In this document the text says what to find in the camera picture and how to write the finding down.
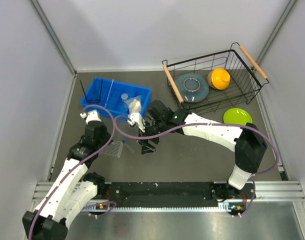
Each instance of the wall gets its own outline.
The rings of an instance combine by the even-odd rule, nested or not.
[[[270,80],[262,93],[287,172],[305,193],[305,0],[296,3],[261,66]]]
[[[158,69],[242,43],[258,56],[285,0],[39,0],[77,70]]]
[[[45,181],[72,75],[28,0],[0,0],[0,240]]]

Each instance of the rack handle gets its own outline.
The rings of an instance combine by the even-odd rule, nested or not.
[[[176,94],[176,97],[178,98],[178,101],[182,104],[184,102],[184,99],[183,99],[182,95],[180,94],[180,92],[176,86],[176,83],[175,83],[171,73],[168,70],[168,67],[165,64],[163,64],[162,67],[163,67],[164,72],[167,75],[167,78],[172,86],[174,93]]]
[[[260,75],[263,77],[263,79],[267,80],[267,75],[264,73],[264,71],[261,69],[261,67],[257,64],[257,62],[252,58],[252,56],[247,52],[247,50],[244,48],[244,46],[240,45],[239,49],[242,51],[242,53],[248,58],[248,60],[251,62],[251,64],[254,66],[254,68],[260,73]]]

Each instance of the black wire dish rack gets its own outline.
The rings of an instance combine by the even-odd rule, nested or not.
[[[261,83],[251,68],[237,53],[241,51],[247,62],[262,76]],[[258,66],[245,48],[238,42],[231,44],[229,50],[220,51],[192,59],[168,64],[167,60],[162,61],[163,69],[167,75],[167,85],[179,108],[190,110],[191,112],[205,114],[216,112],[218,109],[235,107],[237,104],[249,104],[263,88],[268,84],[268,77]],[[216,68],[223,68],[230,74],[230,84],[225,90],[217,90],[210,87],[208,96],[196,103],[185,102],[176,85],[176,79],[187,73],[196,73],[204,78],[210,71]]]

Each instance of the blue bin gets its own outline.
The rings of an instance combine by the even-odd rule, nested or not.
[[[98,104],[100,106],[105,106],[109,89],[111,87],[112,81],[109,79],[104,79],[100,77],[95,77],[95,79],[90,84],[87,92],[86,97],[88,99],[87,102],[85,96],[82,98],[80,104],[83,107],[86,107],[91,104]],[[118,115],[129,115],[129,109],[128,107],[125,107],[125,104],[121,98],[121,95],[123,93],[128,94],[128,99],[141,96],[140,102],[141,102],[141,115],[144,116],[146,112],[146,108],[148,107],[148,104],[151,102],[151,89],[144,86],[137,86],[133,84],[123,83],[119,81],[113,81],[110,95],[108,98],[107,106],[106,108],[111,112],[113,117],[115,118]],[[99,99],[100,102],[93,103],[93,100]],[[87,109],[87,111],[91,110],[98,110],[100,116],[109,117],[108,113],[106,113],[104,110],[97,108],[97,107],[90,107]],[[119,120],[126,122],[127,120],[124,118],[119,118]]]

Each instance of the green plate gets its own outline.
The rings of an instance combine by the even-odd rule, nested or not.
[[[225,124],[240,124],[253,123],[252,116],[241,108],[228,109],[223,115],[223,122]]]

